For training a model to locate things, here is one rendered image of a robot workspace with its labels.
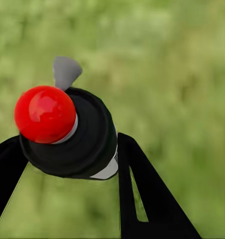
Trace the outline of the insectifuge atomizer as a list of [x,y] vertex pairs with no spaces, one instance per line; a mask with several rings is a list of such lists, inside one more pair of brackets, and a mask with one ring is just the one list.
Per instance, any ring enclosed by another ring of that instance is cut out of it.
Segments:
[[61,178],[108,180],[118,172],[118,135],[103,101],[70,87],[84,72],[55,56],[53,86],[26,91],[14,108],[23,154],[34,167]]

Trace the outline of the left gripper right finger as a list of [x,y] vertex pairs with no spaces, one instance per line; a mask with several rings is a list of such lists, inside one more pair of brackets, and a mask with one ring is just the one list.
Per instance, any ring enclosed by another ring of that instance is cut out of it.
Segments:
[[[202,239],[137,141],[117,135],[121,239]],[[148,223],[137,219],[129,166]]]

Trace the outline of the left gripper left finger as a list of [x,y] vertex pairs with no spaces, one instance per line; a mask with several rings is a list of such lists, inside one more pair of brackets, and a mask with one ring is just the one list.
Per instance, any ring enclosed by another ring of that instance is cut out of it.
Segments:
[[0,144],[0,216],[28,162],[19,135]]

